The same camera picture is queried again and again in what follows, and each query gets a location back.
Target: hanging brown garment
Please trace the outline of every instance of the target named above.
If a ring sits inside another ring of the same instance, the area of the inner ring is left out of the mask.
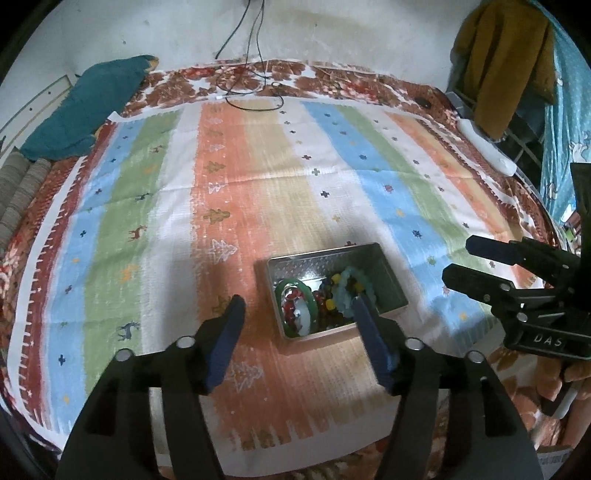
[[[554,37],[545,15],[525,0],[492,0],[460,29],[454,52],[469,57],[463,84],[476,101],[476,123],[497,140],[529,83],[554,103]]]

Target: white wall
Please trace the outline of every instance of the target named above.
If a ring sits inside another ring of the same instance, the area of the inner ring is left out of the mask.
[[[261,0],[223,57],[245,52]],[[265,58],[331,60],[444,89],[460,24],[479,0],[266,0]],[[152,54],[161,69],[213,59],[246,0],[63,0],[0,86],[0,127],[65,73]]]

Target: pillow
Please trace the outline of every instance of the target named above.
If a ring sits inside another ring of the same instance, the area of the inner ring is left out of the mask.
[[[86,70],[62,104],[27,138],[21,152],[29,160],[61,160],[88,155],[93,133],[112,112],[121,113],[158,59],[142,55],[98,63]]]

